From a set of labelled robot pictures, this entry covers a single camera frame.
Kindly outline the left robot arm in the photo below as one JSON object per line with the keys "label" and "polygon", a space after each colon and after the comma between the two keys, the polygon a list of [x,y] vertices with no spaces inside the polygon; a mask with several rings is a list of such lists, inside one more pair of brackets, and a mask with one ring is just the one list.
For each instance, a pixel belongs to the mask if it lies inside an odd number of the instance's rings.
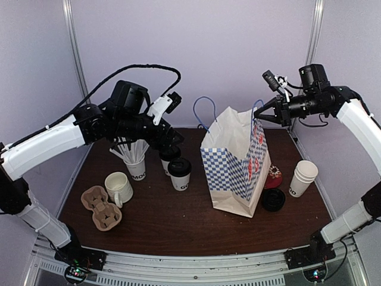
{"label": "left robot arm", "polygon": [[86,253],[74,230],[39,204],[23,175],[61,153],[104,138],[111,142],[124,138],[128,144],[143,139],[151,148],[165,151],[183,142],[183,137],[162,118],[181,100],[173,92],[150,102],[146,88],[120,80],[111,97],[100,105],[86,104],[54,127],[47,127],[22,143],[3,145],[1,210],[16,215],[44,235],[72,264],[81,264]]}

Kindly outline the white paper coffee cup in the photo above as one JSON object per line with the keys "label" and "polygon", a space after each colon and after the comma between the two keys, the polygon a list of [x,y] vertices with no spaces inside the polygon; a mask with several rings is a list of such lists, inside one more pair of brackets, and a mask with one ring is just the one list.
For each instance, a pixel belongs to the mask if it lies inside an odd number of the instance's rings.
{"label": "white paper coffee cup", "polygon": [[163,169],[164,169],[164,171],[165,171],[165,174],[166,174],[167,176],[170,176],[170,174],[169,174],[169,172],[168,172],[168,165],[169,165],[170,161],[162,161],[162,160],[161,160],[161,162],[162,162],[162,166],[163,166]]}

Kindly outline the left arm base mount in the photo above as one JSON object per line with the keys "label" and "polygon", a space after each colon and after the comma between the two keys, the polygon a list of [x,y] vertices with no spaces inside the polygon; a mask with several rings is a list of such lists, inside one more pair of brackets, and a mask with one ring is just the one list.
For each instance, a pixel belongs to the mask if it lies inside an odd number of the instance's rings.
{"label": "left arm base mount", "polygon": [[107,254],[104,251],[89,248],[65,246],[57,249],[54,258],[71,266],[101,271]]}

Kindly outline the blue checkered paper bag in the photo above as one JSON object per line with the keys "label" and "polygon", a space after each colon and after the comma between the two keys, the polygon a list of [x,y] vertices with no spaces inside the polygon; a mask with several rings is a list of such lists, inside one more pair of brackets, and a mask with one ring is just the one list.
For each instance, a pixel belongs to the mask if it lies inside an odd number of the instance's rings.
{"label": "blue checkered paper bag", "polygon": [[252,218],[271,166],[257,100],[247,111],[227,107],[206,133],[200,152],[212,205],[217,210]]}

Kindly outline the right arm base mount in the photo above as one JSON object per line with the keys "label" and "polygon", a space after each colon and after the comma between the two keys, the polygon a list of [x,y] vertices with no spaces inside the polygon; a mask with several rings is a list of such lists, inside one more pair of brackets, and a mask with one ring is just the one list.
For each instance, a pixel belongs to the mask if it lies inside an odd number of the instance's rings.
{"label": "right arm base mount", "polygon": [[334,259],[336,253],[332,247],[317,249],[309,245],[302,248],[288,249],[284,252],[284,256],[288,269],[291,270],[324,263],[327,260]]}

